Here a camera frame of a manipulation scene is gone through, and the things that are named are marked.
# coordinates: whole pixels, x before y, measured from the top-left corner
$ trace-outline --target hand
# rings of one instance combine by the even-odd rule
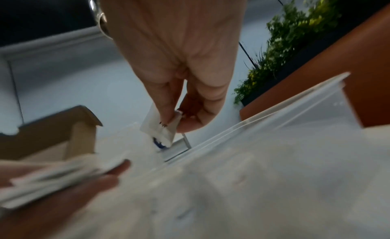
[[[247,0],[100,0],[119,50],[168,124],[187,80],[185,133],[221,110]]]
[[[14,177],[43,168],[45,165],[21,163],[0,164],[0,187],[11,184]],[[67,188],[38,200],[0,219],[2,239],[39,239],[58,229],[75,212],[88,204],[98,193],[118,185],[118,176],[130,167],[130,161],[108,174],[86,183]]]

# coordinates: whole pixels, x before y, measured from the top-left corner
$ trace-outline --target translucent plastic container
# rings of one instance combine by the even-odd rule
[[[343,78],[142,176],[111,207],[57,238],[389,238],[345,219],[388,161],[363,137]]]

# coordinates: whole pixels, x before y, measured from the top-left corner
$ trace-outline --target silver bracelet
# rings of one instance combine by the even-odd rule
[[[100,7],[100,1],[88,0],[88,3],[97,27],[104,34],[104,36],[106,36],[109,39],[112,39],[110,37],[110,33],[108,32],[108,28],[107,28],[107,18]]]

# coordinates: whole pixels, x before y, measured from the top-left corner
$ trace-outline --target green plant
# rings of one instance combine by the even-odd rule
[[[235,103],[253,91],[264,86],[272,79],[283,65],[313,41],[323,37],[336,28],[343,16],[353,14],[367,0],[310,0],[304,2],[308,12],[297,10],[295,2],[283,6],[283,14],[276,15],[267,28],[271,38],[267,41],[267,50],[256,55],[254,67],[249,70],[248,78],[234,93]]]

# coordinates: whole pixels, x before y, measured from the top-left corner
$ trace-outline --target dark background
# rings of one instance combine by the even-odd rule
[[[88,0],[0,0],[0,46],[94,25]]]

